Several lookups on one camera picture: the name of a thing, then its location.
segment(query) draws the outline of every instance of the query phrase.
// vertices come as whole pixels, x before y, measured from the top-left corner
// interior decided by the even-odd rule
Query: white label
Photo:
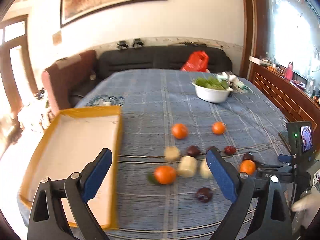
[[[320,169],[313,176],[313,185],[314,186],[320,179]]]

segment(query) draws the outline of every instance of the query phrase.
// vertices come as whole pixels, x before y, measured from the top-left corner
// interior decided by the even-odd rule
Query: orange
[[[215,122],[211,130],[214,134],[221,135],[226,131],[226,125],[223,122]]]
[[[251,160],[241,162],[239,172],[245,172],[249,175],[254,174],[256,171],[256,164]]]
[[[155,168],[153,175],[160,184],[171,184],[177,177],[176,170],[171,166],[159,166]]]
[[[176,123],[172,126],[171,132],[177,139],[184,139],[189,134],[188,128],[182,123]]]

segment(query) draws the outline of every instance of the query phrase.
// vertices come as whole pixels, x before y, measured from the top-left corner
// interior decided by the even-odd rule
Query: wooden cabinet
[[[288,80],[252,64],[251,82],[277,106],[289,122],[311,121],[314,143],[320,145],[320,107]]]

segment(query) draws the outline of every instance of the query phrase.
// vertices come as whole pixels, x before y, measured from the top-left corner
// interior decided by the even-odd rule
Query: banana chunk
[[[167,162],[174,162],[180,157],[180,151],[177,147],[166,147],[164,151],[164,158]]]
[[[213,178],[213,175],[207,165],[207,159],[202,160],[200,165],[200,175],[204,179],[211,179]]]
[[[184,178],[191,178],[196,174],[197,160],[191,156],[184,156],[181,158],[178,167],[178,175]]]

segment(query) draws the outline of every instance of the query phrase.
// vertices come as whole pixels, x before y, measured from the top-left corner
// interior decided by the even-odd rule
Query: white bowl
[[[231,87],[227,88],[226,90],[217,90],[217,89],[200,87],[194,83],[192,84],[196,88],[197,96],[202,100],[208,101],[211,103],[222,103],[226,101],[230,92],[233,91]]]

